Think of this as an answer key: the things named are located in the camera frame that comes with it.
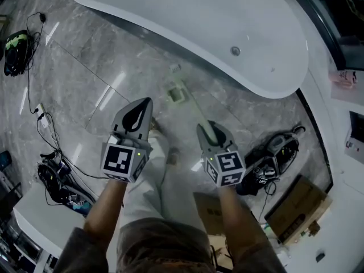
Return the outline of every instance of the black container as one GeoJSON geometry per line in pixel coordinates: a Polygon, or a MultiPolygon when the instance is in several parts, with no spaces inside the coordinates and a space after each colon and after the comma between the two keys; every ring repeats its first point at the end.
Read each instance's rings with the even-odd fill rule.
{"type": "Polygon", "coordinates": [[[3,171],[7,166],[11,164],[11,156],[8,151],[0,154],[0,171],[3,171]]]}

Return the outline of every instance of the white bathtub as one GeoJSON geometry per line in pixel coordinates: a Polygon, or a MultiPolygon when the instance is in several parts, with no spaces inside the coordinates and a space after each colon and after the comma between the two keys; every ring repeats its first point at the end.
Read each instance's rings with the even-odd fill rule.
{"type": "Polygon", "coordinates": [[[307,72],[307,42],[284,0],[75,1],[183,46],[264,97],[289,96],[307,72]]]}

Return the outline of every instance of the marble floor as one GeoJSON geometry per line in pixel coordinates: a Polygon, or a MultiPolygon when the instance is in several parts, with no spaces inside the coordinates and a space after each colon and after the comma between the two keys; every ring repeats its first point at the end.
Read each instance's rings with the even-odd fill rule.
{"type": "MultiPolygon", "coordinates": [[[[300,152],[282,176],[275,195],[268,198],[265,212],[298,173],[322,189],[330,184],[324,154],[296,94],[281,100],[259,97],[220,71],[191,63],[162,45],[150,44],[73,0],[5,0],[0,5],[0,13],[11,19],[8,34],[25,29],[27,17],[37,11],[45,13],[47,21],[30,70],[32,108],[41,102],[53,115],[61,148],[88,174],[101,175],[101,145],[116,112],[128,102],[151,97],[154,117],[171,147],[180,150],[180,173],[195,191],[216,193],[202,168],[192,169],[201,151],[195,132],[197,117],[190,103],[174,105],[167,97],[172,83],[169,66],[178,63],[205,116],[233,133],[242,154],[272,133],[290,130],[298,123],[307,128],[300,139],[300,152]]],[[[37,15],[29,19],[31,32],[39,31],[40,26],[37,15]]],[[[1,72],[0,150],[10,151],[13,164],[5,172],[14,181],[21,181],[23,193],[35,181],[39,155],[52,151],[37,133],[37,116],[29,112],[26,94],[26,73],[6,77],[1,72]]],[[[51,141],[50,131],[40,129],[51,141]]],[[[105,180],[79,176],[95,195],[101,193],[105,180]]],[[[259,215],[265,197],[261,190],[245,200],[259,215]]]]}

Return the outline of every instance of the power strip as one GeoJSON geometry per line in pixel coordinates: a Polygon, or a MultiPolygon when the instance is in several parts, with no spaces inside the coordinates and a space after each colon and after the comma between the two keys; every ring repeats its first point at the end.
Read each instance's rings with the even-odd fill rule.
{"type": "MultiPolygon", "coordinates": [[[[45,112],[42,103],[38,104],[36,108],[38,108],[37,115],[38,117],[40,117],[45,112]]],[[[46,114],[42,117],[40,122],[42,123],[43,128],[47,128],[49,126],[49,121],[46,114]]]]}

